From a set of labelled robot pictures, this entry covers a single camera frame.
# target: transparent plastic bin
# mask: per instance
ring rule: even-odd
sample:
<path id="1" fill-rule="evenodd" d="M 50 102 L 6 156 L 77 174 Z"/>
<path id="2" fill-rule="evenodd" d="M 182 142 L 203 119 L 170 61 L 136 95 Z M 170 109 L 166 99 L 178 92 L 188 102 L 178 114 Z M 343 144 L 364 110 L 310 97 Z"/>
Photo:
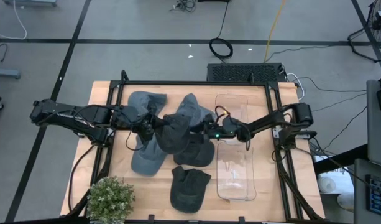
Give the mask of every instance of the transparent plastic bin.
<path id="1" fill-rule="evenodd" d="M 248 122 L 248 99 L 242 95 L 218 95 L 216 106 L 224 107 L 232 118 Z M 224 110 L 217 109 L 218 115 Z M 254 185 L 253 147 L 246 151 L 246 144 L 234 139 L 221 139 L 217 146 L 218 196 L 227 200 L 248 201 L 257 196 Z"/>

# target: wooden tabletop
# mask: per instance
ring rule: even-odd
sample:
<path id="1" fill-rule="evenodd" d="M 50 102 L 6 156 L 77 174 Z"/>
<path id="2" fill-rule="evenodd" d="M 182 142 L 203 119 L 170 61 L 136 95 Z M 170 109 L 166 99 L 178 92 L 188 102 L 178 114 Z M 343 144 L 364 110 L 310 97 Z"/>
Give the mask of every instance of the wooden tabletop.
<path id="1" fill-rule="evenodd" d="M 279 83 L 282 104 L 298 102 L 293 83 Z M 109 82 L 97 81 L 93 83 L 89 104 L 105 105 L 108 95 Z M 134 91 L 148 91 L 151 93 L 167 94 L 167 104 L 160 113 L 176 112 L 183 98 L 193 93 L 199 105 L 214 110 L 217 95 L 241 95 L 247 98 L 248 121 L 259 119 L 268 114 L 267 100 L 263 87 L 257 86 L 186 86 L 186 85 L 125 85 L 122 96 L 122 105 L 126 105 L 129 95 Z M 136 202 L 134 211 L 128 219 L 148 219 L 154 214 L 156 220 L 216 220 L 236 221 L 239 216 L 244 216 L 246 221 L 285 221 L 283 202 L 278 181 L 276 163 L 271 159 L 273 141 L 271 130 L 265 130 L 255 135 L 251 141 L 253 147 L 254 185 L 257 192 L 256 198 L 246 202 L 234 202 L 218 197 L 216 187 L 216 154 L 213 162 L 207 167 L 197 169 L 212 176 L 206 188 L 204 202 L 197 213 L 187 214 L 175 210 L 170 203 L 170 189 L 172 184 L 171 170 L 177 165 L 173 156 L 168 155 L 161 169 L 154 177 L 144 177 L 131 170 L 132 151 L 125 147 L 128 131 L 118 131 L 116 134 L 110 176 L 123 177 L 128 184 L 134 185 Z M 297 147 L 309 151 L 308 142 L 297 140 Z M 130 136 L 129 146 L 135 146 L 135 134 Z M 90 147 L 87 139 L 80 139 L 74 163 Z M 90 186 L 90 178 L 94 164 L 96 150 L 90 152 L 78 165 L 73 177 L 72 203 L 74 206 Z M 324 210 L 314 174 L 311 156 L 299 150 L 292 150 L 298 189 L 314 208 L 315 212 L 324 217 Z M 291 216 L 296 217 L 293 196 L 287 188 L 290 200 Z M 68 213 L 68 194 L 66 192 L 61 214 Z"/>

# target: gray floor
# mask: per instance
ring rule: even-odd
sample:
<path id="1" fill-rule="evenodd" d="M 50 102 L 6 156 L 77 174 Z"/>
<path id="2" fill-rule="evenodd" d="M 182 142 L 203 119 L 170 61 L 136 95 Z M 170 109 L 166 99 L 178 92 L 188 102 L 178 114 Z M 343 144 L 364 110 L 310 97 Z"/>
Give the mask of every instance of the gray floor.
<path id="1" fill-rule="evenodd" d="M 221 25 L 225 5 L 199 3 L 193 14 L 168 12 L 175 0 L 115 1 L 92 0 L 81 39 L 210 39 Z M 365 15 L 370 1 L 359 0 Z M 84 0 L 58 1 L 58 7 L 18 7 L 29 38 L 72 37 Z M 266 40 L 280 0 L 233 1 L 229 5 L 222 38 Z M 273 40 L 345 40 L 361 28 L 349 0 L 288 0 L 275 29 Z M 22 36 L 11 6 L 0 1 L 0 33 Z M 357 40 L 366 41 L 362 35 Z M 270 47 L 270 52 L 299 46 Z M 0 68 L 22 72 L 20 80 L 0 78 L 0 96 L 5 108 L 0 114 L 0 222 L 3 222 L 32 149 L 37 128 L 29 114 L 34 100 L 50 97 L 68 44 L 9 44 Z M 358 47 L 374 55 L 371 47 Z M 263 61 L 265 46 L 234 45 L 229 63 Z M 270 62 L 282 62 L 287 72 L 311 77 L 319 86 L 332 89 L 364 89 L 365 81 L 381 77 L 381 68 L 354 55 L 349 47 L 307 49 L 275 55 Z M 85 105 L 95 80 L 119 78 L 125 69 L 131 80 L 205 80 L 206 66 L 220 63 L 208 45 L 108 45 L 77 44 L 58 101 Z M 357 93 L 318 91 L 308 80 L 304 102 L 313 109 Z M 333 108 L 316 112 L 313 129 L 326 146 L 347 122 L 366 105 L 359 97 Z M 343 152 L 365 143 L 365 113 L 328 149 Z M 77 137 L 59 127 L 49 127 L 26 188 L 16 220 L 58 217 L 63 202 Z M 336 207 L 335 198 L 324 197 L 327 217 L 352 222 L 352 214 Z"/>

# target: dark gray cap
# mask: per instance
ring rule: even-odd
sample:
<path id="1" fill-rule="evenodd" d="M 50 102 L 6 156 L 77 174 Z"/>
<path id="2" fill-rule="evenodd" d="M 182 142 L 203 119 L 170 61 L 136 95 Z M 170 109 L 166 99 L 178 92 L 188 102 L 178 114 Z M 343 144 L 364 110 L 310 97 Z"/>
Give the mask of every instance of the dark gray cap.
<path id="1" fill-rule="evenodd" d="M 139 136 L 136 136 L 136 149 L 132 156 L 131 169 L 141 175 L 154 176 L 163 164 L 166 152 L 163 152 L 157 144 L 155 134 L 152 140 L 145 142 L 143 147 Z"/>
<path id="2" fill-rule="evenodd" d="M 135 91 L 128 97 L 128 106 L 134 106 L 139 115 L 151 112 L 158 115 L 167 102 L 166 94 L 149 93 L 146 91 Z"/>
<path id="3" fill-rule="evenodd" d="M 201 170 L 183 170 L 182 166 L 173 169 L 172 174 L 172 207 L 181 212 L 197 212 L 203 204 L 205 189 L 211 176 Z"/>
<path id="4" fill-rule="evenodd" d="M 186 149 L 190 138 L 189 119 L 182 114 L 164 115 L 167 124 L 154 130 L 161 149 L 169 154 L 182 152 Z"/>
<path id="5" fill-rule="evenodd" d="M 215 119 L 215 114 L 209 109 L 198 104 L 196 96 L 192 93 L 187 94 L 177 109 L 178 114 L 186 115 L 190 118 L 190 127 L 196 126 L 203 121 L 207 114 L 212 114 Z"/>
<path id="6" fill-rule="evenodd" d="M 209 139 L 203 139 L 202 134 L 190 134 L 188 147 L 173 155 L 178 165 L 186 164 L 196 167 L 208 166 L 214 159 L 215 146 Z"/>

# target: green plant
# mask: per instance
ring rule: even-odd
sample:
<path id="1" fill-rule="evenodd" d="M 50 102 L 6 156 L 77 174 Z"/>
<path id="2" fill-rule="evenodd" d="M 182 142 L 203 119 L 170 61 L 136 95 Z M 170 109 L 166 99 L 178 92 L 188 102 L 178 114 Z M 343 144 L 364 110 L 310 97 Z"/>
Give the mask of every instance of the green plant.
<path id="1" fill-rule="evenodd" d="M 105 224 L 124 223 L 133 211 L 134 186 L 117 177 L 105 177 L 93 184 L 88 195 L 88 217 Z"/>

